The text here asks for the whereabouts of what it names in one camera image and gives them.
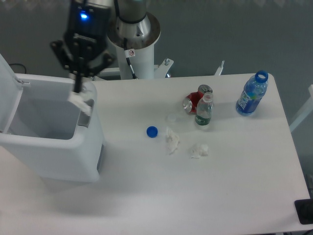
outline white trash bin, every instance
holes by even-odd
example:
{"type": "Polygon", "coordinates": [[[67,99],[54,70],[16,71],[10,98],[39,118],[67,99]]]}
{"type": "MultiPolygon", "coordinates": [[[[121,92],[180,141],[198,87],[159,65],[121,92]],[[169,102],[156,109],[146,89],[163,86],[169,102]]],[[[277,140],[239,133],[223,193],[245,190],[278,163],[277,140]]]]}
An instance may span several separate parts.
{"type": "Polygon", "coordinates": [[[41,177],[99,179],[104,136],[92,91],[90,117],[67,101],[73,80],[14,74],[0,55],[0,145],[41,177]]]}

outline crushed can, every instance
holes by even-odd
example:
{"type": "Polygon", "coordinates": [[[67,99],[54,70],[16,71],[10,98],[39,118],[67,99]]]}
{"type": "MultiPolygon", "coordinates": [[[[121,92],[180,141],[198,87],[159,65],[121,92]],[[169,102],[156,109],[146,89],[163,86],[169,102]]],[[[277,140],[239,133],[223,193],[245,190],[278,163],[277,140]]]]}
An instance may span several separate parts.
{"type": "Polygon", "coordinates": [[[196,114],[197,104],[206,92],[213,92],[212,88],[206,84],[202,84],[198,87],[197,92],[192,92],[182,102],[182,106],[186,113],[196,114]]]}

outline blue light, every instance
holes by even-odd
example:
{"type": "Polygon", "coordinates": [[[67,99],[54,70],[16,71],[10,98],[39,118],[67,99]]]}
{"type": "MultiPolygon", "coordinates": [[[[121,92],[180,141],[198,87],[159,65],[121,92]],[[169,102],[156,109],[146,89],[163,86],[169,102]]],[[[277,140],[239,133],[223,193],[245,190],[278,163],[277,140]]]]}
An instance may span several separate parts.
{"type": "Polygon", "coordinates": [[[80,13],[80,17],[81,17],[81,19],[84,20],[84,21],[89,18],[89,16],[86,15],[86,13],[85,13],[84,11],[82,11],[82,12],[80,13]]]}

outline bottle label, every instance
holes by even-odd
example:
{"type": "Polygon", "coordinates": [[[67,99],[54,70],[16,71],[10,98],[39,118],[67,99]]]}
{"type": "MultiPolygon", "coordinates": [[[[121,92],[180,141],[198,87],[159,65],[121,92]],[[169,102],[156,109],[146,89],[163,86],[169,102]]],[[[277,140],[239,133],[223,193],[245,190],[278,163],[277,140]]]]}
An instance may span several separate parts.
{"type": "Polygon", "coordinates": [[[195,120],[196,120],[196,123],[198,125],[205,126],[205,125],[209,124],[211,118],[203,118],[203,117],[201,117],[199,115],[196,115],[196,119],[195,120]]]}
{"type": "Polygon", "coordinates": [[[237,108],[243,113],[253,113],[262,98],[257,99],[256,94],[243,91],[240,99],[237,101],[237,108]]]}

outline gray floor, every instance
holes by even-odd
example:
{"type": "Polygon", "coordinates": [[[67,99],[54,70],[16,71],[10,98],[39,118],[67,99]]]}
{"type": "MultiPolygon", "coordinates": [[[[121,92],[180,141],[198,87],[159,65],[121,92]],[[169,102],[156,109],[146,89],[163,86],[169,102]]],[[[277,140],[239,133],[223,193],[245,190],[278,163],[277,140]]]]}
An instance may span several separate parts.
{"type": "MultiPolygon", "coordinates": [[[[223,74],[267,70],[276,79],[288,121],[309,98],[313,1],[148,0],[148,4],[162,30],[155,62],[173,59],[173,76],[212,75],[222,60],[223,74]]],[[[62,37],[67,12],[64,0],[0,1],[0,53],[8,63],[23,63],[28,73],[66,77],[49,42],[62,37]]],[[[312,120],[310,116],[293,134],[303,171],[310,173],[312,120]]]]}

